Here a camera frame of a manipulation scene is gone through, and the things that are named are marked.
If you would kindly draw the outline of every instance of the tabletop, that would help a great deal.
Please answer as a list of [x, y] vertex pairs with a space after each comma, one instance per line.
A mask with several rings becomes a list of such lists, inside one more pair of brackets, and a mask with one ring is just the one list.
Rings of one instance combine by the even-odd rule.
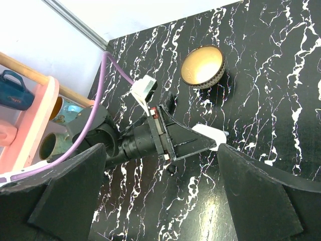
[[[227, 143], [293, 175], [321, 181], [321, 9], [319, 0], [244, 0], [110, 42], [132, 79], [158, 81], [149, 106], [177, 95], [174, 118], [229, 132]], [[214, 44], [227, 67], [221, 81], [196, 90], [181, 79], [182, 60]], [[108, 63], [103, 105], [120, 130], [143, 111]], [[97, 90], [97, 78], [90, 98]], [[175, 162], [156, 156], [105, 172], [93, 227], [111, 240], [237, 240], [216, 152]]]

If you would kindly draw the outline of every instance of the purple cable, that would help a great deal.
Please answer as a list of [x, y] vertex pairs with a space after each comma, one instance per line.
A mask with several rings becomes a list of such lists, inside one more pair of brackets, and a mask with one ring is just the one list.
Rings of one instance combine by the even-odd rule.
[[122, 68], [117, 64], [116, 60], [114, 59], [114, 57], [111, 55], [111, 53], [106, 52], [107, 53], [107, 57], [110, 59], [110, 61], [113, 63], [113, 65], [115, 66], [115, 68], [118, 70], [118, 72], [122, 75], [122, 77], [124, 77], [125, 80], [128, 81], [128, 83], [130, 83], [131, 85], [134, 84], [134, 81], [132, 81], [132, 79], [122, 70]]
[[[17, 181], [32, 175], [35, 175], [39, 172], [45, 171], [49, 168], [52, 168], [60, 163], [62, 163], [63, 161], [65, 161], [80, 145], [80, 143], [84, 140], [85, 136], [87, 135], [87, 132], [89, 131], [89, 128], [91, 127], [91, 124], [96, 116], [98, 107], [100, 105], [100, 101], [102, 98], [102, 93], [103, 93], [103, 89], [104, 89], [104, 79], [105, 79], [105, 73], [106, 73], [106, 64], [107, 64], [107, 57], [111, 60], [111, 62], [115, 65], [116, 69], [118, 70], [118, 72], [130, 83], [133, 84], [133, 81], [125, 74], [125, 72], [120, 68], [120, 66], [117, 64], [116, 60], [112, 57], [111, 53], [109, 52], [104, 52], [103, 53], [103, 58], [101, 61], [101, 67], [100, 67], [100, 75], [99, 75], [99, 81], [98, 81], [98, 88], [97, 88], [97, 94], [96, 94], [96, 99], [95, 99], [95, 103], [94, 106], [91, 110], [91, 113], [89, 115], [88, 121], [84, 127], [84, 129], [82, 130], [82, 132], [80, 133], [79, 137], [77, 138], [77, 140], [75, 141], [75, 143], [71, 146], [71, 148], [69, 148], [69, 150], [63, 154], [60, 158], [58, 158], [56, 161], [54, 161], [53, 163], [48, 164], [45, 167], [41, 167], [38, 168], [36, 170], [33, 171], [29, 171], [29, 172], [25, 172], [25, 173], [21, 173], [21, 174], [17, 174], [17, 175], [13, 175], [10, 177], [11, 181]], [[7, 180], [5, 178], [0, 178], [0, 183], [6, 182]]]

